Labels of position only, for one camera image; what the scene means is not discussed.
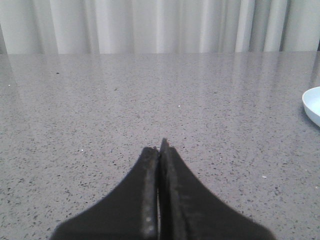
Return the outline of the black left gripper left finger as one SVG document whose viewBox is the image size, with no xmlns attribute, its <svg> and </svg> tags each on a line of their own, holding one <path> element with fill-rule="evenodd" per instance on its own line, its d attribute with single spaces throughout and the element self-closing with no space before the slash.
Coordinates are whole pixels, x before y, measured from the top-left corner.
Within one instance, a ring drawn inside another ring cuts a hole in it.
<svg viewBox="0 0 320 240">
<path fill-rule="evenodd" d="M 156 240 L 157 149 L 145 147 L 125 178 L 106 197 L 61 223 L 52 240 Z"/>
</svg>

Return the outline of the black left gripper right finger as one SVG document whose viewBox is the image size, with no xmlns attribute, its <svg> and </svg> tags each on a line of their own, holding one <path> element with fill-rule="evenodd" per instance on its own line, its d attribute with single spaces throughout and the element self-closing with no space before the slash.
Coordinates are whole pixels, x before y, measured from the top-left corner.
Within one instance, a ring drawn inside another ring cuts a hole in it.
<svg viewBox="0 0 320 240">
<path fill-rule="evenodd" d="M 159 159 L 160 239 L 272 240 L 264 226 L 211 193 L 174 147 L 162 140 Z"/>
</svg>

